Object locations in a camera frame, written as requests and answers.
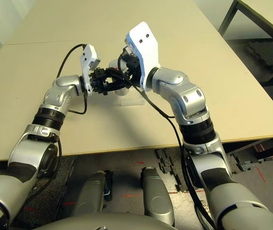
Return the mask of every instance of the red tape mark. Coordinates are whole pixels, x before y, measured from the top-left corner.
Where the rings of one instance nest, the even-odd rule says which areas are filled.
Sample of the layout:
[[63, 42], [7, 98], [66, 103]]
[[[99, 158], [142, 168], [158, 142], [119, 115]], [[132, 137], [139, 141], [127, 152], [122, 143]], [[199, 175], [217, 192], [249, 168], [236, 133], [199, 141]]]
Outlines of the red tape mark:
[[134, 197], [134, 196], [141, 196], [142, 194], [138, 193], [138, 194], [125, 194], [123, 195], [124, 198], [130, 198], [130, 197]]
[[65, 202], [65, 203], [62, 203], [63, 206], [68, 206], [68, 205], [75, 205], [75, 202], [72, 201], [72, 202]]
[[261, 173], [260, 169], [259, 169], [258, 167], [256, 167], [256, 169], [257, 169], [257, 171], [258, 171], [260, 177], [262, 178], [263, 182], [266, 183], [266, 180], [265, 180], [263, 174]]
[[202, 189], [199, 189], [199, 190], [195, 190], [196, 193], [203, 193], [204, 190]]
[[24, 207], [23, 210], [30, 211], [30, 212], [35, 212], [35, 208], [32, 207]]
[[126, 194], [126, 195], [123, 195], [124, 198], [129, 198], [129, 197], [134, 197], [133, 194]]

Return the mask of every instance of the black rubber cover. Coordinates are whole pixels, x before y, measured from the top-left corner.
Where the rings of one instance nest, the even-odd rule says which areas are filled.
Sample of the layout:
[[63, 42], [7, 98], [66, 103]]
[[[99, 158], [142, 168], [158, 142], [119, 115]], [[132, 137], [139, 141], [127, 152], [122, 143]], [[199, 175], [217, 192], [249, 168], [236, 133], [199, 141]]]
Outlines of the black rubber cover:
[[222, 184], [236, 183], [230, 178], [226, 169], [224, 168], [208, 169], [203, 171], [201, 175], [205, 185], [210, 191]]
[[193, 145], [204, 144], [216, 136], [210, 118], [195, 125], [179, 125], [185, 142]]
[[39, 108], [36, 113], [32, 124], [47, 126], [60, 130], [65, 119], [65, 115], [59, 111], [48, 108]]
[[30, 164], [11, 162], [2, 175], [13, 176], [22, 183], [30, 180], [36, 172], [36, 168]]

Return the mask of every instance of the white plastic part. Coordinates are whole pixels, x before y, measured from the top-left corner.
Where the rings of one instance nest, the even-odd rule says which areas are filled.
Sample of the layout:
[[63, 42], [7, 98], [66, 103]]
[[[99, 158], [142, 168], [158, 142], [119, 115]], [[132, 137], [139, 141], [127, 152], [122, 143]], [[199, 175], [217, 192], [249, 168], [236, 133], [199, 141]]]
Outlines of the white plastic part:
[[127, 34], [126, 40], [133, 47], [133, 53], [139, 58], [141, 65], [140, 85], [144, 91], [147, 88], [146, 81], [149, 72], [154, 68], [160, 68], [158, 44], [146, 22], [141, 22]]
[[124, 96], [118, 96], [118, 99], [121, 106], [145, 104], [145, 99], [135, 89], [130, 89]]
[[92, 95], [93, 88], [90, 85], [89, 71], [94, 70], [100, 62], [95, 48], [92, 45], [86, 44], [86, 47], [83, 50], [83, 54], [80, 57], [80, 62], [82, 66], [84, 85], [87, 90], [87, 94], [90, 96]]
[[[126, 62], [124, 60], [121, 60], [120, 66], [121, 66], [122, 72], [125, 72], [128, 70], [128, 68], [126, 66]], [[118, 68], [117, 59], [112, 60], [109, 63], [108, 67], [117, 69]], [[133, 88], [131, 88], [131, 89], [122, 88], [120, 90], [115, 90], [115, 94], [117, 94], [119, 104], [121, 106], [145, 104], [144, 98]]]

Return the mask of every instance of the white wall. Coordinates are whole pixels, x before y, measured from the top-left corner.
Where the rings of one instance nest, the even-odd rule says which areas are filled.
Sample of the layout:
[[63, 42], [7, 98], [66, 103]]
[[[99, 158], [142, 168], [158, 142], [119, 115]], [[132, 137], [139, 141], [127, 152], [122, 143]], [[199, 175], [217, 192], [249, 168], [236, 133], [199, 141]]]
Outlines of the white wall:
[[0, 48], [7, 42], [36, 0], [0, 0]]
[[[227, 14], [232, 0], [194, 0], [198, 8], [218, 29]], [[253, 21], [237, 11], [230, 26], [226, 30], [225, 39], [267, 38], [269, 37]]]

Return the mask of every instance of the wooden table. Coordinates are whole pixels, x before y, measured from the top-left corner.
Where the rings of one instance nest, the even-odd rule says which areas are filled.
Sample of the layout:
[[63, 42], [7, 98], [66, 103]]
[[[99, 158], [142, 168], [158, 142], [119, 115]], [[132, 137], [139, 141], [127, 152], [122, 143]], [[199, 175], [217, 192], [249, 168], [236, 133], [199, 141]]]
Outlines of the wooden table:
[[[219, 33], [223, 36], [237, 11], [241, 11], [273, 38], [273, 1], [271, 0], [234, 0], [226, 14]], [[272, 86], [273, 77], [262, 86]]]
[[[159, 42], [162, 66], [187, 73], [202, 88], [223, 142], [273, 137], [273, 101], [192, 0], [125, 3], [38, 0], [33, 6], [0, 50], [0, 160], [32, 122], [71, 47], [94, 45], [105, 68], [141, 21]], [[72, 54], [62, 74], [81, 73], [80, 54]], [[148, 95], [171, 114], [159, 95]], [[88, 103], [85, 115], [65, 119], [64, 155], [178, 145], [169, 123], [148, 104], [119, 106], [114, 93], [96, 93]], [[74, 101], [72, 109], [82, 108], [82, 98]]]

